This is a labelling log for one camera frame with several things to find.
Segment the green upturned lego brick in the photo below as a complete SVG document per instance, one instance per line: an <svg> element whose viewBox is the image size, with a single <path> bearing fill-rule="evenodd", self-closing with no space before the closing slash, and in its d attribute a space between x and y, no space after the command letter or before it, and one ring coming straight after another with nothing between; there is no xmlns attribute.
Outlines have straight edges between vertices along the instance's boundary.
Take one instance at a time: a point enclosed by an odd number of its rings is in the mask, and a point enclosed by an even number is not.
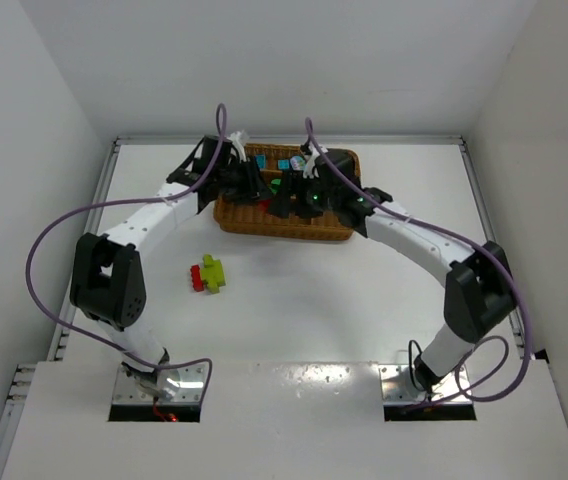
<svg viewBox="0 0 568 480"><path fill-rule="evenodd" d="M278 193L281 181L279 179L274 179L270 183L271 192L276 195Z"/></svg>

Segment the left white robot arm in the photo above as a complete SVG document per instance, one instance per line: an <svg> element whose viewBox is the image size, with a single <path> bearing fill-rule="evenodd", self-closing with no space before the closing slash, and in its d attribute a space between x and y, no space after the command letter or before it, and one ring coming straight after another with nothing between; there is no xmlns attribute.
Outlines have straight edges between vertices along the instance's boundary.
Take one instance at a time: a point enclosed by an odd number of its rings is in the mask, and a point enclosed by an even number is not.
<svg viewBox="0 0 568 480"><path fill-rule="evenodd" d="M169 364L166 348L143 319L143 261L172 231L222 194L253 201L269 192L245 151L244 131L207 135L168 175L152 202L100 235L76 243L70 302L123 349L123 365L139 381L156 383Z"/></svg>

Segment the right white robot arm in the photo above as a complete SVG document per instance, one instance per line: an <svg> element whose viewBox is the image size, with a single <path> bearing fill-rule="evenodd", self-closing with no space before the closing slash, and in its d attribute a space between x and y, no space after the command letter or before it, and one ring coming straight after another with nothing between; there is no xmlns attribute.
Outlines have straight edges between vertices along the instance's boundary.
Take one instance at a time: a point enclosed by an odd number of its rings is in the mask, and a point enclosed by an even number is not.
<svg viewBox="0 0 568 480"><path fill-rule="evenodd" d="M394 198L362 186L342 149L301 148L304 167L289 167L268 204L271 215L314 218L330 212L361 236L388 246L444 289L444 324L409 363L415 386L429 392L517 307L508 261L494 242L466 237L410 216Z"/></svg>

